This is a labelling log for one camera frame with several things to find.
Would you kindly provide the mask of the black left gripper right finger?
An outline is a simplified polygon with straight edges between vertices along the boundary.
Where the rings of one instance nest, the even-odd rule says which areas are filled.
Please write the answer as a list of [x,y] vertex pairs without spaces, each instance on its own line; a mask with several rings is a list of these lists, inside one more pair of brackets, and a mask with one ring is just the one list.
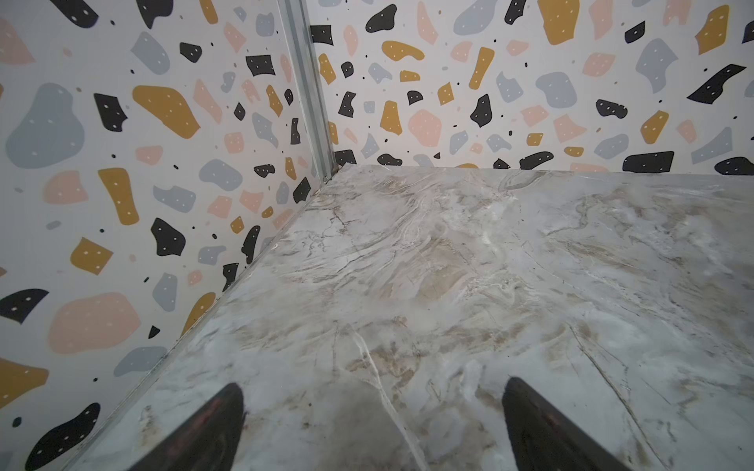
[[518,469],[628,471],[524,380],[508,380],[502,406]]

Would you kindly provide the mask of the aluminium left corner post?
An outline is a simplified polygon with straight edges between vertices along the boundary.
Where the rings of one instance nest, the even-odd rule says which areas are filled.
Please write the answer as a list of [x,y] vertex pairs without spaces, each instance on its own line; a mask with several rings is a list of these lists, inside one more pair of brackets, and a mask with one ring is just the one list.
[[310,35],[306,2],[300,0],[278,1],[284,36],[292,54],[295,83],[304,110],[304,123],[314,153],[316,167],[322,184],[329,182],[338,172],[329,137],[326,107],[319,84],[315,49]]

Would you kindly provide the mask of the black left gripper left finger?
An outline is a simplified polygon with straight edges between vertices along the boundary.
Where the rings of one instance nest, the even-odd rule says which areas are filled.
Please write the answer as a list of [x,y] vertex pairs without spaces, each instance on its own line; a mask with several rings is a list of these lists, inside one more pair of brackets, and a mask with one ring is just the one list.
[[243,391],[230,383],[130,470],[231,470],[244,421]]

